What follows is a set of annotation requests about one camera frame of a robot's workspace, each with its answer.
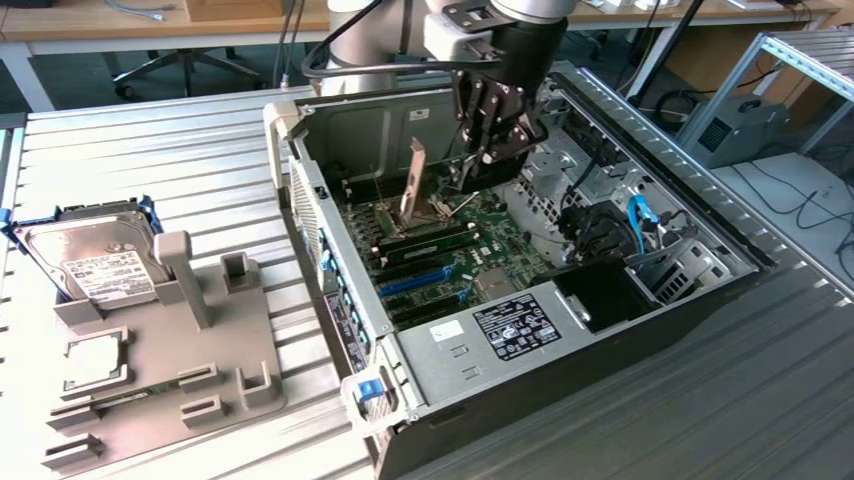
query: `metal workbench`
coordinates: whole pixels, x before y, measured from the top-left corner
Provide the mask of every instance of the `metal workbench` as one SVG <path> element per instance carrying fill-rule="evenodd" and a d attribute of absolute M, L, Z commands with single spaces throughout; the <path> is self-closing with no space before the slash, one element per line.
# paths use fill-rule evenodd
<path fill-rule="evenodd" d="M 373 477 L 273 203 L 261 108 L 282 95 L 254 92 L 39 114 L 8 139 L 8 203 L 67 204 L 146 191 L 158 199 L 165 227 L 191 232 L 197 264 L 246 250 L 263 266 L 286 410 L 80 478 Z M 602 105 L 633 121 L 617 101 Z M 674 170 L 688 168 L 678 151 L 660 149 Z M 714 195 L 717 188 L 701 190 Z M 780 479 L 854 472 L 850 297 L 780 232 L 757 222 L 760 212 L 737 213 L 744 211 L 732 202 L 717 207 L 736 215 L 737 226 L 780 262 L 768 283 L 673 348 L 410 478 Z M 36 419 L 47 395 L 27 380 L 39 374 L 55 335 L 52 294 L 44 281 L 44 288 L 22 288 L 36 274 L 23 260 L 11 251 L 3 269 L 0 441 L 2 454 L 11 454 L 3 468 L 16 474 L 10 478 L 51 478 L 38 465 L 38 442 L 52 433 Z"/>
<path fill-rule="evenodd" d="M 311 90 L 298 89 L 309 96 Z M 31 115 L 11 147 L 4 207 L 157 199 L 166 230 L 193 235 L 194 265 L 246 251 L 261 263 L 289 394 L 285 410 L 82 475 L 370 479 L 366 446 L 350 432 L 339 382 L 289 242 L 267 165 L 262 107 L 275 91 Z M 0 316 L 4 478 L 54 478 L 42 467 L 59 354 L 50 282 L 18 251 L 6 258 Z"/>

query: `black cable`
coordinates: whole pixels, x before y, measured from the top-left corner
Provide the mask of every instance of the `black cable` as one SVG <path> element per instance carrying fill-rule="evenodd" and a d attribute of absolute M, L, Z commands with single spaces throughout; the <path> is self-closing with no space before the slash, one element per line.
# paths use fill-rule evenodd
<path fill-rule="evenodd" d="M 773 175 L 772 173 L 769 173 L 762 167 L 760 167 L 760 165 L 757 165 L 753 161 L 748 162 L 750 165 L 753 165 L 753 167 L 764 174 L 766 175 L 769 178 L 777 180 L 778 182 L 781 182 L 782 184 L 788 185 L 796 192 L 798 192 L 798 194 L 805 198 L 804 203 L 801 203 L 798 205 L 798 207 L 793 210 L 785 211 L 785 210 L 780 210 L 777 209 L 774 206 L 772 206 L 772 204 L 769 203 L 768 199 L 762 196 L 762 194 L 760 193 L 760 191 L 757 190 L 757 188 L 753 186 L 753 184 L 750 183 L 750 181 L 748 180 L 748 178 L 745 177 L 745 175 L 740 172 L 738 168 L 736 168 L 736 165 L 733 165 L 733 170 L 736 171 L 736 173 L 738 174 L 738 176 L 742 178 L 742 180 L 745 181 L 745 183 L 748 184 L 748 186 L 750 187 L 750 189 L 754 191 L 754 193 L 760 196 L 760 199 L 762 200 L 762 202 L 765 203 L 765 205 L 769 207 L 769 209 L 781 214 L 781 215 L 786 215 L 789 213 L 793 212 L 798 212 L 797 217 L 796 217 L 796 225 L 801 230 L 809 230 L 812 228 L 816 228 L 821 225 L 825 225 L 826 223 L 834 221 L 834 220 L 846 220 L 848 218 L 848 223 L 849 223 L 849 232 L 846 233 L 845 237 L 842 238 L 842 241 L 840 242 L 840 246 L 837 247 L 834 253 L 837 255 L 837 259 L 840 261 L 840 266 L 842 267 L 842 271 L 845 272 L 845 274 L 849 276 L 849 278 L 852 279 L 852 281 L 854 281 L 854 275 L 852 274 L 852 271 L 848 268 L 848 265 L 845 264 L 845 259 L 842 257 L 845 250 L 849 248 L 854 248 L 854 241 L 849 241 L 849 238 L 852 237 L 852 234 L 854 234 L 854 211 L 852 212 L 846 212 L 844 214 L 836 214 L 834 212 L 832 212 L 821 203 L 818 203 L 813 198 L 816 197 L 816 195 L 818 194 L 818 191 L 814 191 L 813 193 L 810 193 L 810 195 L 805 194 L 801 189 L 798 187 L 796 187 L 792 182 L 784 180 L 782 178 L 777 177 L 776 175 Z M 813 223 L 812 225 L 804 225 L 801 223 L 801 215 L 804 213 L 804 209 L 806 208 L 806 206 L 809 204 L 814 204 L 818 208 L 821 208 L 829 215 L 830 217 L 826 218 L 825 220 L 821 220 L 816 223 Z"/>
<path fill-rule="evenodd" d="M 802 203 L 798 204 L 797 207 L 792 208 L 790 210 L 780 210 L 777 207 L 774 207 L 774 205 L 772 205 L 769 200 L 765 198 L 765 195 L 760 193 L 760 190 L 757 190 L 757 187 L 753 186 L 753 183 L 750 183 L 750 180 L 748 180 L 748 177 L 745 177 L 745 174 L 741 172 L 741 170 L 736 168 L 736 165 L 733 165 L 733 170 L 736 171 L 736 174 L 741 177 L 741 179 L 748 184 L 748 187 L 750 187 L 750 190 L 753 190 L 753 193 L 757 194 L 757 196 L 760 197 L 760 200 L 762 200 L 762 203 L 765 203 L 765 206 L 769 207 L 769 210 L 772 210 L 778 215 L 789 215 L 790 213 L 797 212 L 809 203 L 809 200 L 805 200 Z"/>
<path fill-rule="evenodd" d="M 778 67 L 773 68 L 769 72 L 765 72 L 762 75 L 760 75 L 753 80 L 749 80 L 749 81 L 746 81 L 744 83 L 740 83 L 736 86 L 736 88 L 746 87 L 746 86 L 753 85 L 754 83 L 762 81 L 765 79 L 765 77 L 768 77 L 774 72 L 777 72 L 777 70 L 778 70 Z M 708 95 L 710 93 L 717 93 L 717 92 L 718 92 L 718 90 L 688 90 L 688 89 L 670 90 L 670 91 L 665 92 L 662 94 L 662 96 L 658 98 L 658 101 L 656 102 L 656 108 L 653 110 L 653 115 L 654 115 L 656 121 L 668 130 L 670 130 L 670 131 L 678 130 L 680 127 L 682 127 L 682 123 L 684 122 L 672 122 L 670 120 L 666 120 L 665 117 L 664 117 L 664 110 L 665 110 L 665 105 L 668 104 L 668 102 L 674 100 L 676 98 L 686 100 L 689 105 L 690 105 L 688 113 L 690 113 L 694 110 L 694 107 L 697 106 L 697 104 L 701 102 L 701 100 L 696 97 L 696 95 Z"/>
<path fill-rule="evenodd" d="M 306 9 L 306 0 L 302 0 L 299 4 L 299 11 L 297 12 L 297 23 L 294 24 L 294 32 L 291 32 L 291 44 L 289 45 L 289 56 L 286 57 L 286 60 L 285 60 L 285 77 L 289 79 L 289 82 L 291 80 L 291 60 L 294 58 L 294 45 L 297 44 L 297 34 L 299 33 L 299 25 L 303 21 L 305 9 Z"/>
<path fill-rule="evenodd" d="M 454 144 L 457 143 L 457 135 L 459 135 L 459 131 L 462 129 L 463 129 L 463 122 L 459 122 L 459 125 L 454 130 L 454 136 L 451 136 L 451 142 L 449 143 L 449 148 L 445 151 L 445 155 L 442 155 L 442 158 L 439 160 L 446 160 L 449 158 L 449 155 L 451 155 L 451 150 L 454 150 Z"/>
<path fill-rule="evenodd" d="M 801 2 L 801 4 L 805 6 L 805 8 L 810 8 L 809 6 L 806 6 L 806 4 L 804 2 Z M 784 7 L 786 7 L 786 9 L 792 12 L 792 20 L 789 22 L 789 27 L 786 28 L 786 30 L 792 30 L 794 28 L 794 26 L 797 25 L 797 23 L 801 21 L 801 15 L 798 14 L 798 11 L 792 8 L 789 5 L 784 4 Z M 813 13 L 810 11 L 810 21 L 813 21 Z M 780 71 L 780 69 L 784 67 L 782 63 L 778 63 L 777 65 L 774 65 L 772 67 L 772 69 L 766 72 L 762 70 L 762 67 L 760 66 L 760 58 L 757 57 L 757 60 L 754 62 L 754 66 L 757 68 L 757 71 L 760 72 L 760 76 L 757 78 L 754 78 L 753 80 L 749 80 L 741 84 L 738 84 L 738 86 L 736 88 L 742 88 L 746 87 L 749 85 L 753 85 L 754 83 L 761 82 L 762 80 L 765 80 L 765 78 L 772 75 L 773 73 L 776 73 L 777 71 Z M 670 90 L 668 92 L 665 92 L 662 94 L 662 96 L 658 98 L 658 101 L 656 102 L 656 107 L 653 109 L 653 118 L 656 119 L 656 123 L 658 125 L 661 125 L 665 130 L 669 130 L 670 132 L 677 132 L 680 130 L 680 128 L 682 128 L 682 124 L 685 122 L 680 121 L 680 122 L 673 122 L 670 120 L 668 120 L 665 118 L 664 115 L 664 111 L 665 110 L 674 110 L 673 107 L 665 108 L 668 102 L 673 101 L 673 100 L 685 100 L 685 102 L 688 103 L 688 109 L 686 109 L 686 114 L 692 113 L 692 111 L 694 110 L 694 107 L 697 107 L 697 104 L 701 102 L 701 100 L 697 98 L 696 95 L 710 95 L 713 93 L 717 93 L 718 90 L 692 90 L 692 89 L 677 89 L 677 90 Z"/>
<path fill-rule="evenodd" d="M 646 35 L 648 30 L 650 29 L 650 26 L 653 25 L 653 19 L 656 18 L 656 13 L 658 12 L 658 5 L 661 4 L 661 0 L 656 1 L 656 6 L 653 7 L 653 13 L 650 13 L 650 18 L 648 18 L 646 20 L 646 26 L 644 27 L 644 31 L 638 32 L 638 41 L 634 43 L 634 45 L 632 46 L 632 48 L 629 49 L 629 55 L 626 56 L 626 64 L 624 65 L 622 70 L 620 71 L 620 75 L 617 76 L 617 82 L 614 83 L 614 89 L 617 90 L 624 82 L 624 75 L 626 74 L 626 70 L 629 70 L 629 67 L 632 66 L 632 57 L 634 57 L 637 51 L 638 51 L 638 45 L 641 45 L 642 41 L 644 41 L 644 35 Z M 649 39 L 649 46 L 648 48 L 653 48 L 653 39 Z"/>
<path fill-rule="evenodd" d="M 379 73 L 423 73 L 429 70 L 487 70 L 494 68 L 499 60 L 477 60 L 471 62 L 419 62 L 419 63 L 386 63 L 378 65 L 362 65 L 358 67 L 315 68 L 321 52 L 327 50 L 333 42 L 345 34 L 353 26 L 374 11 L 383 0 L 373 0 L 371 3 L 335 29 L 323 41 L 311 49 L 303 60 L 303 75 L 309 78 L 342 77 L 347 75 L 370 75 Z"/>
<path fill-rule="evenodd" d="M 289 6 L 289 11 L 285 15 L 285 20 L 282 21 L 282 31 L 279 32 L 279 41 L 277 42 L 277 60 L 273 64 L 273 87 L 277 87 L 282 82 L 282 78 L 279 78 L 279 62 L 282 61 L 282 50 L 285 48 L 285 37 L 289 35 L 289 28 L 291 26 L 291 16 L 294 15 L 294 6 L 297 5 L 297 0 L 291 1 L 291 5 Z"/>
<path fill-rule="evenodd" d="M 578 179 L 576 180 L 576 182 L 573 183 L 573 185 L 570 185 L 566 189 L 566 192 L 564 192 L 564 197 L 561 197 L 561 210 L 564 210 L 564 205 L 566 204 L 566 199 L 569 198 L 569 196 L 572 195 L 572 193 L 578 190 L 578 187 L 581 187 L 582 183 L 585 183 L 585 180 L 588 180 L 588 177 L 590 176 L 590 174 L 593 173 L 593 169 L 597 166 L 597 162 L 596 160 L 592 158 L 590 159 L 590 163 L 588 164 L 588 166 L 585 167 L 585 171 L 582 172 L 582 174 L 580 175 Z"/>

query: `cable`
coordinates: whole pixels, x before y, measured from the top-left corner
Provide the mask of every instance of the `cable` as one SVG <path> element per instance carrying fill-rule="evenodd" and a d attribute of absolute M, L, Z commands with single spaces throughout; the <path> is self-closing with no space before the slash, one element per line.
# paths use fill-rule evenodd
<path fill-rule="evenodd" d="M 306 0 L 302 0 L 299 4 L 299 11 L 297 12 L 297 24 L 294 25 L 294 32 L 291 33 L 291 45 L 289 45 L 289 56 L 285 60 L 285 77 L 283 80 L 287 83 L 291 78 L 291 59 L 294 57 L 294 45 L 297 43 L 297 34 L 299 32 L 299 24 L 303 21 L 303 10 L 306 9 Z"/>
<path fill-rule="evenodd" d="M 593 173 L 593 169 L 594 169 L 596 166 L 597 166 L 597 162 L 592 158 L 590 159 L 590 163 L 585 166 L 585 171 L 582 172 L 581 176 L 578 177 L 578 179 L 576 180 L 573 185 L 570 185 L 568 187 L 566 192 L 564 192 L 564 197 L 561 197 L 561 210 L 564 210 L 564 205 L 566 204 L 566 199 L 569 198 L 572 193 L 576 190 L 578 190 L 578 187 L 581 187 L 582 183 L 585 183 L 585 180 L 588 180 L 588 177 Z"/>
<path fill-rule="evenodd" d="M 119 3 L 117 0 L 105 0 L 105 2 L 107 3 L 107 5 L 110 5 L 113 8 L 115 8 L 121 12 L 130 13 L 131 15 L 141 15 L 143 17 L 149 17 L 153 20 L 158 20 L 161 22 L 166 20 L 166 17 L 159 13 L 154 13 L 154 12 L 158 12 L 161 10 L 166 10 L 166 11 L 175 10 L 178 8 L 178 6 L 173 3 L 161 5 L 157 7 L 131 7 Z"/>
<path fill-rule="evenodd" d="M 429 70 L 487 70 L 499 64 L 499 60 L 477 60 L 471 62 L 419 62 L 419 63 L 387 63 L 363 65 L 358 67 L 315 68 L 321 52 L 327 50 L 333 42 L 345 34 L 353 26 L 374 11 L 383 0 L 373 0 L 371 3 L 335 29 L 323 41 L 311 49 L 302 63 L 303 75 L 309 78 L 342 77 L 347 75 L 370 75 L 378 73 L 422 73 Z"/>
<path fill-rule="evenodd" d="M 648 32 L 648 30 L 650 29 L 650 26 L 653 25 L 653 19 L 656 18 L 656 13 L 658 12 L 658 6 L 661 4 L 661 0 L 656 0 L 656 6 L 653 7 L 653 13 L 650 13 L 650 18 L 646 20 L 646 25 L 644 27 L 644 33 Z M 648 58 L 648 56 L 650 55 L 650 51 L 653 50 L 653 35 L 650 34 L 650 41 L 649 41 L 649 46 L 646 49 L 646 52 L 644 54 L 644 60 L 641 60 L 641 64 L 638 65 L 638 68 L 633 74 L 633 77 L 629 79 L 629 82 L 626 83 L 632 83 L 634 81 L 634 79 L 638 77 L 638 72 L 641 71 L 641 67 L 644 66 L 644 62 Z M 636 52 L 638 51 L 638 45 L 641 44 L 641 39 L 638 39 L 638 42 L 633 45 L 632 49 L 629 49 L 629 55 L 626 56 L 626 64 L 624 65 L 622 70 L 620 71 L 620 75 L 617 76 L 617 82 L 614 82 L 614 85 L 620 85 L 620 82 L 624 80 L 624 74 L 626 73 L 626 70 L 629 69 L 629 66 L 632 65 L 632 57 L 636 54 Z M 617 88 L 616 90 L 620 92 L 624 88 L 626 87 L 626 85 L 624 84 L 622 87 Z"/>
<path fill-rule="evenodd" d="M 796 225 L 801 230 L 809 230 L 812 228 L 816 228 L 821 225 L 825 225 L 826 223 L 830 223 L 832 221 L 836 220 L 841 220 L 841 221 L 846 221 L 848 219 L 848 224 L 849 224 L 849 232 L 846 233 L 845 237 L 842 238 L 842 241 L 840 242 L 840 245 L 834 251 L 836 255 L 837 255 L 837 259 L 840 261 L 840 266 L 842 267 L 842 271 L 845 272 L 845 274 L 848 275 L 848 277 L 852 279 L 852 281 L 854 281 L 854 275 L 852 274 L 852 271 L 849 270 L 848 265 L 845 264 L 845 259 L 844 259 L 844 253 L 845 250 L 849 248 L 854 248 L 854 241 L 849 241 L 849 238 L 852 237 L 852 234 L 854 234 L 854 211 L 852 212 L 846 212 L 844 214 L 836 214 L 834 212 L 832 212 L 821 203 L 818 203 L 813 198 L 816 197 L 816 195 L 818 194 L 818 191 L 814 191 L 813 193 L 810 193 L 809 195 L 805 194 L 801 189 L 798 187 L 796 187 L 792 182 L 784 180 L 782 178 L 777 177 L 776 175 L 773 175 L 772 173 L 769 173 L 762 167 L 760 167 L 760 165 L 756 164 L 756 162 L 750 161 L 748 162 L 750 165 L 753 165 L 753 167 L 764 174 L 766 175 L 769 178 L 777 180 L 778 182 L 781 182 L 782 184 L 788 185 L 796 192 L 798 192 L 798 194 L 805 198 L 805 201 L 798 205 L 798 207 L 796 207 L 792 210 L 780 210 L 777 209 L 768 201 L 768 199 L 762 196 L 762 194 L 760 193 L 760 191 L 757 190 L 757 188 L 754 187 L 754 185 L 750 183 L 750 181 L 748 180 L 748 178 L 745 177 L 745 175 L 742 174 L 742 172 L 738 170 L 738 168 L 736 168 L 736 165 L 732 166 L 733 170 L 736 171 L 736 173 L 738 174 L 738 176 L 742 178 L 742 180 L 745 181 L 745 183 L 748 184 L 748 186 L 750 187 L 750 189 L 756 192 L 756 194 L 760 196 L 760 199 L 762 200 L 762 202 L 765 203 L 765 205 L 769 207 L 769 209 L 781 214 L 781 215 L 788 215 L 790 213 L 794 213 L 796 211 L 798 212 L 797 217 L 796 217 Z M 829 215 L 830 217 L 826 218 L 825 220 L 821 220 L 816 223 L 813 223 L 812 225 L 804 225 L 804 223 L 801 222 L 801 215 L 804 214 L 804 210 L 806 209 L 806 206 L 809 204 L 814 204 L 818 208 L 821 208 Z"/>
<path fill-rule="evenodd" d="M 656 6 L 653 7 L 653 13 L 650 14 L 650 19 L 646 21 L 646 28 L 650 28 L 650 24 L 653 23 L 653 18 L 656 18 L 656 12 L 658 11 L 658 5 L 661 4 L 661 0 L 656 0 Z M 654 41 L 653 41 L 653 35 L 650 35 L 650 41 L 648 43 L 646 46 L 646 52 L 644 52 L 644 57 L 641 58 L 641 63 L 638 64 L 638 68 L 636 68 L 634 73 L 632 74 L 632 77 L 629 77 L 629 80 L 626 81 L 626 83 L 624 84 L 622 87 L 620 87 L 617 89 L 617 92 L 622 92 L 626 87 L 629 87 L 633 82 L 636 81 L 636 78 L 638 78 L 638 75 L 641 74 L 641 68 L 644 68 L 644 64 L 646 63 L 646 59 L 650 57 L 650 52 L 653 51 L 653 45 L 654 45 Z"/>
<path fill-rule="evenodd" d="M 459 122 L 459 125 L 457 125 L 457 129 L 454 130 L 454 135 L 451 136 L 449 148 L 445 150 L 445 155 L 442 155 L 441 160 L 447 160 L 449 155 L 451 155 L 451 150 L 454 150 L 454 144 L 457 143 L 457 135 L 459 135 L 459 131 L 462 129 L 463 129 L 463 122 Z"/>
<path fill-rule="evenodd" d="M 804 4 L 804 1 L 801 2 L 801 4 L 805 6 L 806 9 L 809 9 L 809 6 Z M 798 11 L 794 8 L 792 8 L 789 5 L 784 4 L 784 7 L 786 7 L 786 9 L 792 12 L 792 20 L 789 21 L 789 26 L 786 28 L 788 31 L 792 31 L 792 29 L 796 27 L 796 25 L 801 21 L 801 15 L 798 14 Z M 757 60 L 754 61 L 754 66 L 757 68 L 757 71 L 760 72 L 760 76 L 753 80 L 748 80 L 746 82 L 740 83 L 736 88 L 748 87 L 749 85 L 753 85 L 754 83 L 761 82 L 762 80 L 765 80 L 765 78 L 769 75 L 778 72 L 784 68 L 784 63 L 778 62 L 768 72 L 764 71 L 762 67 L 760 66 L 760 58 L 762 57 L 757 57 Z M 792 93 L 797 90 L 800 85 L 801 83 L 796 85 L 796 88 L 789 93 L 789 96 L 792 96 Z M 662 115 L 664 113 L 678 114 L 673 110 L 665 110 L 665 105 L 668 104 L 668 102 L 676 99 L 685 100 L 688 103 L 688 111 L 690 113 L 694 110 L 694 107 L 697 107 L 697 104 L 701 102 L 701 100 L 696 97 L 696 95 L 710 95 L 717 92 L 718 92 L 717 89 L 716 90 L 677 89 L 677 90 L 670 90 L 665 92 L 662 96 L 658 98 L 658 102 L 656 102 L 656 108 L 653 109 L 653 118 L 656 119 L 656 123 L 658 123 L 658 125 L 661 125 L 666 130 L 672 132 L 678 131 L 680 128 L 682 128 L 685 121 L 674 122 L 665 118 L 665 116 Z"/>
<path fill-rule="evenodd" d="M 754 78 L 753 80 L 749 80 L 744 83 L 740 83 L 736 88 L 742 88 L 746 87 L 749 85 L 753 85 L 754 83 L 758 83 L 760 81 L 762 81 L 765 79 L 765 77 L 768 77 L 769 75 L 772 75 L 773 73 L 777 72 L 777 68 L 772 69 L 769 72 L 765 72 L 762 75 L 760 75 L 757 78 Z M 662 116 L 662 113 L 665 113 L 668 110 L 665 110 L 665 105 L 668 104 L 669 101 L 680 98 L 682 100 L 686 100 L 689 103 L 689 110 L 694 110 L 694 107 L 697 106 L 697 104 L 701 102 L 700 99 L 696 97 L 696 95 L 708 95 L 710 93 L 717 93 L 718 90 L 689 90 L 689 89 L 678 89 L 678 90 L 670 90 L 669 92 L 665 92 L 662 94 L 662 96 L 658 98 L 658 102 L 656 102 L 656 107 L 653 109 L 653 115 L 656 118 L 656 121 L 670 131 L 676 131 L 680 130 L 680 128 L 682 127 L 682 123 L 684 122 L 672 122 L 670 120 L 666 120 L 665 117 Z"/>
<path fill-rule="evenodd" d="M 540 233 L 533 232 L 532 230 L 527 230 L 527 232 L 529 232 L 532 235 L 534 235 L 537 238 L 540 238 L 540 239 L 542 239 L 542 240 L 546 240 L 548 242 L 557 243 L 558 245 L 564 245 L 564 244 L 566 244 L 566 243 L 568 243 L 568 241 L 566 241 L 566 240 L 564 240 L 564 241 L 561 241 L 561 240 L 556 240 L 556 239 L 553 239 L 553 238 L 549 238 L 546 235 L 541 235 Z"/>
<path fill-rule="evenodd" d="M 285 37 L 289 35 L 289 27 L 291 26 L 291 16 L 294 15 L 294 6 L 297 2 L 293 1 L 289 6 L 289 11 L 285 15 L 285 20 L 282 21 L 282 31 L 279 32 L 279 41 L 277 42 L 277 60 L 273 64 L 273 80 L 271 85 L 275 87 L 282 82 L 282 78 L 279 78 L 279 61 L 282 60 L 282 49 L 285 45 Z"/>

